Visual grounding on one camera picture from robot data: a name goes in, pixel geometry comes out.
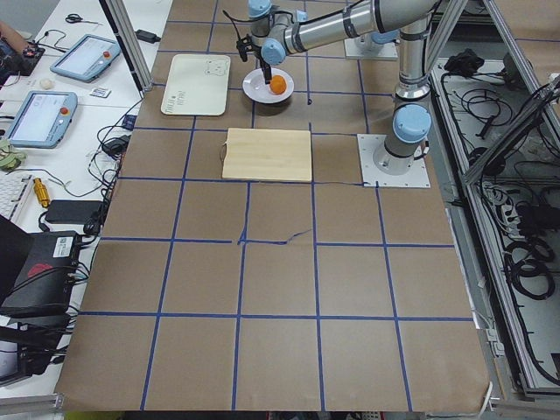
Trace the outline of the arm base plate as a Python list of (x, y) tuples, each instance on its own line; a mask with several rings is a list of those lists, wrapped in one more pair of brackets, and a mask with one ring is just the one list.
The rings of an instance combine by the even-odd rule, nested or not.
[(424, 158), (399, 158), (385, 148), (385, 135), (358, 134), (362, 183), (367, 187), (430, 188)]
[(344, 41), (345, 54), (353, 60), (384, 60), (397, 61), (398, 55), (394, 42), (376, 44), (367, 38), (346, 39)]

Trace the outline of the person forearm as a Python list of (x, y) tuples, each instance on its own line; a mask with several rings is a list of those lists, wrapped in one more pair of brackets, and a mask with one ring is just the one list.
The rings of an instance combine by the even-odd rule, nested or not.
[(28, 47), (23, 36), (4, 21), (0, 22), (1, 39), (17, 53), (22, 53)]

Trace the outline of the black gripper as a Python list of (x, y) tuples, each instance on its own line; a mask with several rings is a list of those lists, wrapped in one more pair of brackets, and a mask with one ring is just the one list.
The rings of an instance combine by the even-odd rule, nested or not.
[[(261, 46), (257, 43), (256, 38), (254, 38), (251, 35), (246, 35), (243, 38), (238, 38), (236, 41), (236, 48), (242, 60), (247, 60), (249, 58), (250, 53), (252, 53), (258, 60), (262, 58)], [(262, 59), (261, 69), (264, 78), (264, 83), (270, 84), (272, 80), (271, 65), (268, 64), (264, 59)]]

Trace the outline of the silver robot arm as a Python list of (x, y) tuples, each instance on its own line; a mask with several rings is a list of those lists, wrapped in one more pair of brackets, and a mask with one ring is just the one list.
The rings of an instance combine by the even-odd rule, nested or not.
[(266, 1), (250, 1), (250, 33), (259, 46), (278, 44), (288, 54), (302, 53), (370, 32), (391, 32), (398, 24), (383, 23), (379, 1), (358, 1), (320, 17), (303, 19), (296, 10), (283, 10)]
[(289, 10), (272, 1), (248, 1), (244, 35), (235, 33), (242, 61), (253, 54), (263, 80), (287, 57), (341, 43), (350, 60), (393, 62), (394, 97), (420, 102), (430, 92), (428, 73), (432, 17), (439, 1), (354, 1), (321, 16)]

